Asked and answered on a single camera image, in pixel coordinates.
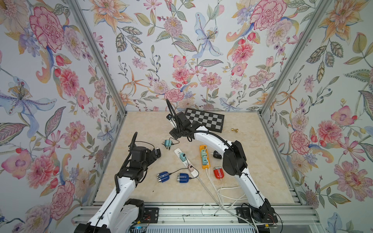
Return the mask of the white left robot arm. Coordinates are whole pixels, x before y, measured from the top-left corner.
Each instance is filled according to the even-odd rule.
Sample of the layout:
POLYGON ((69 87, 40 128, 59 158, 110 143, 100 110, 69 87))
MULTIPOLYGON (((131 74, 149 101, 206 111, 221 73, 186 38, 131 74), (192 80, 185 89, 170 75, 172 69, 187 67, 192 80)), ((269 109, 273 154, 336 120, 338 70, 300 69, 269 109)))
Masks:
POLYGON ((149 166, 160 158, 159 148, 130 146, 129 154, 114 176, 115 187, 100 209, 76 233, 123 233, 144 217, 144 201, 130 196, 147 174, 149 166))

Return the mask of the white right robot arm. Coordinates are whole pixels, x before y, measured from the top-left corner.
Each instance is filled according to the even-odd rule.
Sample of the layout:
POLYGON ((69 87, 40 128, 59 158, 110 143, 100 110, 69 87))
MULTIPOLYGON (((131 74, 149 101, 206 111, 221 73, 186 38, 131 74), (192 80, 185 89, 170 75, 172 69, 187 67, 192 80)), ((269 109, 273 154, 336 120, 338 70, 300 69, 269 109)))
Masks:
POLYGON ((173 129, 170 131, 172 138, 189 137, 202 142, 222 156, 222 168, 225 173, 234 176, 238 181, 248 200, 248 205, 252 211, 251 217, 254 221, 260 223, 278 222, 274 208, 271 206, 269 200, 261 194, 250 175, 246 156, 239 141, 232 142, 223 139, 221 136, 208 130, 201 123, 197 121, 191 122, 182 112, 177 114, 174 112, 170 113, 166 118, 173 126, 173 129))

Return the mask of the black electric shaver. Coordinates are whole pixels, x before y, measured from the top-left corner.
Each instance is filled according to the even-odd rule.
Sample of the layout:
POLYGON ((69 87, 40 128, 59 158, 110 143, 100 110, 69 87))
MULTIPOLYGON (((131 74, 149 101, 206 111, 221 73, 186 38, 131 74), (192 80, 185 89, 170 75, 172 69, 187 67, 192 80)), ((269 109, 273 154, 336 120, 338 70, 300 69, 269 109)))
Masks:
POLYGON ((157 159, 159 159, 161 157, 161 150, 160 150, 160 148, 155 148, 154 155, 155 155, 155 157, 157 159))

